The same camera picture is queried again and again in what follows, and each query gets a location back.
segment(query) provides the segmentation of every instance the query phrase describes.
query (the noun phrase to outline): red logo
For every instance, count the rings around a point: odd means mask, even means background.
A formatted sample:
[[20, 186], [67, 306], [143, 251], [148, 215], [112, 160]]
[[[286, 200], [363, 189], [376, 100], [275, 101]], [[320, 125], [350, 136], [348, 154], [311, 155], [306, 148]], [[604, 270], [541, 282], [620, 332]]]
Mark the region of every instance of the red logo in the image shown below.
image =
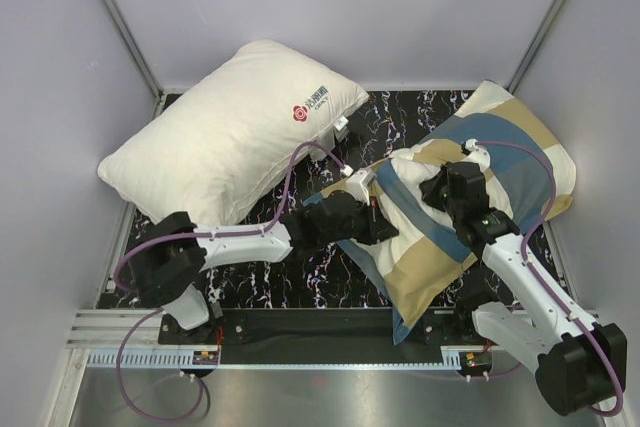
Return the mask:
[[296, 105], [293, 108], [293, 120], [298, 122], [304, 122], [307, 120], [307, 108], [301, 105]]

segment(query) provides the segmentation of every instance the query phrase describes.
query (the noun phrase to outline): gray wall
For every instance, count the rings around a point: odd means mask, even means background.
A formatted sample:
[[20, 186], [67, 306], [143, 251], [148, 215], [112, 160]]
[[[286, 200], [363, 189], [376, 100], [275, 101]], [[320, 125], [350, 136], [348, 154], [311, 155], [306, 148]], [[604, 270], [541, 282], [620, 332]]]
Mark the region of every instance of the gray wall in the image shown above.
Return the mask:
[[369, 89], [506, 84], [551, 0], [117, 0], [165, 88], [272, 38]]
[[578, 166], [554, 224], [579, 298], [629, 337], [627, 398], [640, 419], [640, 0], [569, 0], [517, 92]]
[[0, 0], [0, 12], [0, 423], [35, 426], [122, 206], [97, 163], [153, 103], [98, 0]]

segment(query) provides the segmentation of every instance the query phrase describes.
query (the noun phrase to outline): cable clip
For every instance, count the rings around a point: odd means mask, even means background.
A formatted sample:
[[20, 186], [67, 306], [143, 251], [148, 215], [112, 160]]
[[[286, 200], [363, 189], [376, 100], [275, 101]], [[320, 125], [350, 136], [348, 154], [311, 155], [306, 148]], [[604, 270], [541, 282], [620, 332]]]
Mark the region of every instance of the cable clip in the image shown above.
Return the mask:
[[465, 155], [469, 155], [471, 152], [478, 152], [480, 150], [477, 139], [469, 139], [466, 142], [463, 142], [460, 147], [462, 147], [462, 153]]
[[353, 167], [344, 164], [344, 166], [340, 169], [340, 173], [343, 177], [351, 177], [353, 175]]

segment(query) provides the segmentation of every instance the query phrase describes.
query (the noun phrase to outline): black mat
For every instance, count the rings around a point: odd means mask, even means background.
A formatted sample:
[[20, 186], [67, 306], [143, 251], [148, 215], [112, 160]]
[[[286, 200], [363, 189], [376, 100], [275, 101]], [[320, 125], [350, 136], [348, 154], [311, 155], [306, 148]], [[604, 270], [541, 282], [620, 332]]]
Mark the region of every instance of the black mat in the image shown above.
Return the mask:
[[[451, 116], [470, 96], [470, 91], [371, 92], [370, 101], [349, 120], [352, 134], [336, 147], [336, 155], [354, 169], [384, 158], [391, 151], [410, 147]], [[178, 96], [170, 95], [167, 106]], [[330, 160], [300, 162], [292, 179], [288, 208], [340, 178]], [[245, 223], [265, 222], [272, 218], [282, 197], [280, 184], [263, 197]], [[136, 212], [129, 248], [151, 225]], [[531, 248], [542, 264], [557, 278], [544, 232], [540, 229]], [[388, 306], [386, 299], [367, 281], [360, 269], [335, 244], [319, 250], [302, 264], [249, 262], [230, 265], [210, 272], [206, 294], [223, 308], [364, 308]], [[483, 265], [477, 266], [451, 284], [432, 307], [455, 306], [468, 289], [484, 283], [505, 303], [512, 295], [497, 275]], [[131, 295], [116, 290], [104, 293], [99, 308], [135, 307]]]

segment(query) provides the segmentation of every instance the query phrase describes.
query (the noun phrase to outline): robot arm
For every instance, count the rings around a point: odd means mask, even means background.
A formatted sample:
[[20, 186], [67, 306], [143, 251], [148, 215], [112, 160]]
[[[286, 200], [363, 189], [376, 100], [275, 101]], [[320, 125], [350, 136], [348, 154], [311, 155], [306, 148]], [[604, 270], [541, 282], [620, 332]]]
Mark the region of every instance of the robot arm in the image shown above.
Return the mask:
[[140, 307], [162, 307], [191, 330], [209, 320], [207, 302], [192, 285], [200, 272], [240, 262], [280, 262], [343, 239], [373, 245], [398, 235], [368, 195], [372, 180], [371, 171], [358, 171], [347, 180], [347, 192], [334, 192], [272, 225], [210, 227], [192, 223], [186, 212], [168, 216], [141, 243], [179, 233], [195, 238], [160, 243], [129, 262]]
[[449, 214], [458, 239], [500, 276], [527, 310], [532, 324], [502, 303], [487, 303], [472, 313], [473, 324], [482, 337], [535, 375], [542, 396], [557, 413], [567, 415], [616, 395], [616, 381], [624, 390], [624, 333], [615, 324], [600, 325], [569, 297], [528, 250], [518, 226], [489, 206], [477, 163], [447, 163], [420, 189], [423, 201]]

